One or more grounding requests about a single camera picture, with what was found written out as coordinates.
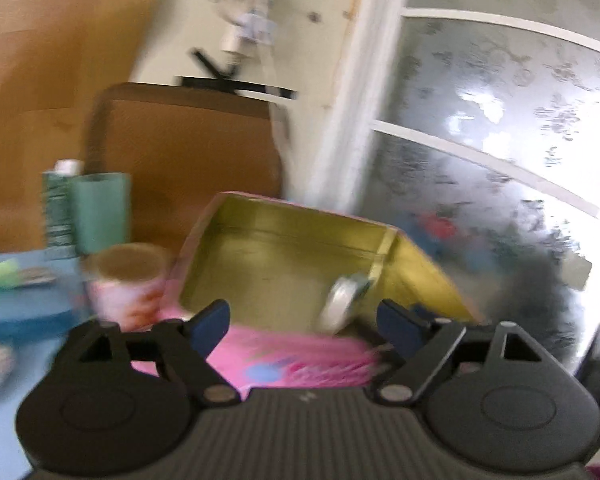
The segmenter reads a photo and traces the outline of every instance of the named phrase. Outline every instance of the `ceramic mug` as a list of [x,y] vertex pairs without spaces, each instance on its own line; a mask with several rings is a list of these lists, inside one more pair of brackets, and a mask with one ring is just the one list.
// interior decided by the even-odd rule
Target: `ceramic mug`
[[120,244],[95,254],[90,292],[98,318],[124,332],[156,323],[169,263],[167,252],[152,244]]

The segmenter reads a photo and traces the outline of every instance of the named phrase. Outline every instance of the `blue tabletop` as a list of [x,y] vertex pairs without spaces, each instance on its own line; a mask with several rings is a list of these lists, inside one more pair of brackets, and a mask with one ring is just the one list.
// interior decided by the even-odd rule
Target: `blue tabletop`
[[15,348],[15,369],[0,388],[0,480],[20,480],[31,469],[16,437],[14,418],[61,344],[62,338],[55,337]]
[[49,267],[58,276],[53,285],[0,291],[0,342],[15,353],[14,370],[0,387],[0,480],[20,480],[30,466],[15,434],[16,410],[86,311],[77,259],[48,261],[43,251],[0,254],[0,261],[8,258],[21,268]]

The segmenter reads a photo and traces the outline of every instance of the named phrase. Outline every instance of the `chair backrest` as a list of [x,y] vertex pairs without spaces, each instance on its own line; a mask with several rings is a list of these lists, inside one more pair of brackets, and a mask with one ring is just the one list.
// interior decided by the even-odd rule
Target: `chair backrest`
[[280,195],[280,158],[263,101],[124,83],[101,95],[86,139],[87,173],[131,175],[133,241],[178,251],[216,193]]

